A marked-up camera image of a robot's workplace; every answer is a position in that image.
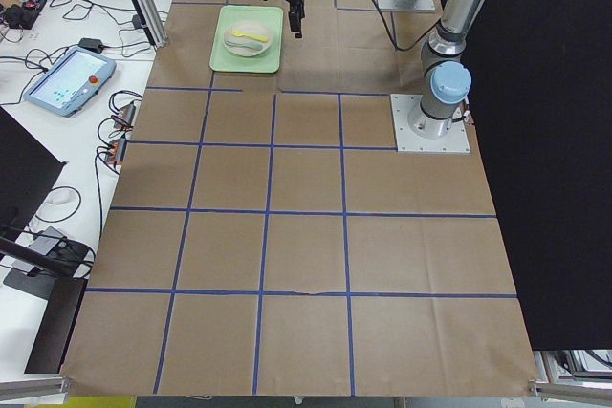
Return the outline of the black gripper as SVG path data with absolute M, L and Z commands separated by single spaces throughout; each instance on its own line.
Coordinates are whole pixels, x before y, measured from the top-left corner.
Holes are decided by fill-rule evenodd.
M 299 1 L 290 3 L 288 17 L 289 17 L 290 30 L 292 32 L 295 32 L 296 39 L 301 39 L 302 38 L 301 22 L 302 22 L 302 19 L 305 17 L 303 0 L 299 0 Z

